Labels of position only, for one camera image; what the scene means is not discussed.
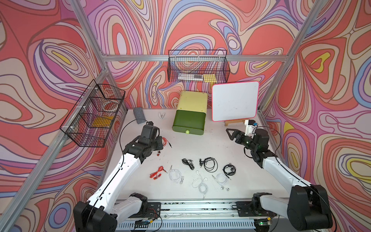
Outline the green top drawer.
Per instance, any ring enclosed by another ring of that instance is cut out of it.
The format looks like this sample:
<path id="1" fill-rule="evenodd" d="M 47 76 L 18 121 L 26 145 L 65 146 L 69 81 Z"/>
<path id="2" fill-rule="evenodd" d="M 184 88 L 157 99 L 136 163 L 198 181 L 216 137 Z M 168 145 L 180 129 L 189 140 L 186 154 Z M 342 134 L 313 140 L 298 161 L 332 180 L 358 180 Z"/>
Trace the green top drawer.
<path id="1" fill-rule="evenodd" d="M 175 132 L 203 135 L 206 113 L 176 110 L 172 130 Z"/>

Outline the red earphones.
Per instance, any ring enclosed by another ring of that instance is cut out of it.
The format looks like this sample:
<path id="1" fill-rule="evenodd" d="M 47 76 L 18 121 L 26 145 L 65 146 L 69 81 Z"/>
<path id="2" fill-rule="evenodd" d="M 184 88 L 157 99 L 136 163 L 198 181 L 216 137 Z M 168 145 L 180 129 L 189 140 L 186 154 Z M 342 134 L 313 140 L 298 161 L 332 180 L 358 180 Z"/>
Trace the red earphones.
<path id="1" fill-rule="evenodd" d="M 163 166 L 160 166 L 160 167 L 157 169 L 157 171 L 151 173 L 149 177 L 150 177 L 151 179 L 153 179 L 153 180 L 156 180 L 156 179 L 158 179 L 158 178 L 161 177 L 162 172 L 164 172 L 164 173 L 166 173 L 166 174 L 168 173 L 168 172 L 164 169 Z"/>
<path id="2" fill-rule="evenodd" d="M 170 148 L 172 148 L 171 143 L 170 143 L 170 142 L 169 142 L 165 137 L 162 137 L 162 145 L 163 145 L 163 147 L 169 145 Z M 159 156 L 160 154 L 161 154 L 161 151 L 159 150 L 159 151 L 157 152 L 157 156 Z"/>

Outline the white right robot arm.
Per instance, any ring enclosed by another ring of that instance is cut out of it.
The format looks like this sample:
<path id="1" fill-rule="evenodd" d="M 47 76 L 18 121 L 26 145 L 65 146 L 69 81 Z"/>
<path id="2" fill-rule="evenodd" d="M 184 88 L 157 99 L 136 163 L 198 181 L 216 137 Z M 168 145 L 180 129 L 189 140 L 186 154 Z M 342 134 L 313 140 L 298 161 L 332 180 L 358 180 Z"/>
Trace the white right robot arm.
<path id="1" fill-rule="evenodd" d="M 230 140 L 249 150 L 253 161 L 270 173 L 289 193 L 288 199 L 267 192 L 255 193 L 250 205 L 253 211 L 270 211 L 283 216 L 297 231 L 337 227 L 325 188 L 306 181 L 284 165 L 269 150 L 270 137 L 266 130 L 255 129 L 251 136 L 238 129 L 227 129 L 226 132 Z"/>

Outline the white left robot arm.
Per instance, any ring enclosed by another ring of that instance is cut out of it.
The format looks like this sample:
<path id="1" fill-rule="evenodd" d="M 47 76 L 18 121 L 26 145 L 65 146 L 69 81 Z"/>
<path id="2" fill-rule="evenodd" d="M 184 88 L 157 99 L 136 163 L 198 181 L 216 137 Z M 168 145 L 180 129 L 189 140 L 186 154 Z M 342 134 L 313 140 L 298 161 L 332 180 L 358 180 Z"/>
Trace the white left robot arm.
<path id="1" fill-rule="evenodd" d="M 117 225 L 133 215 L 143 217 L 148 213 L 148 199 L 133 193 L 124 202 L 116 204 L 123 187 L 152 152 L 163 149 L 160 129 L 147 122 L 141 135 L 128 143 L 120 161 L 86 201 L 79 201 L 73 209 L 75 229 L 78 232 L 114 232 Z"/>

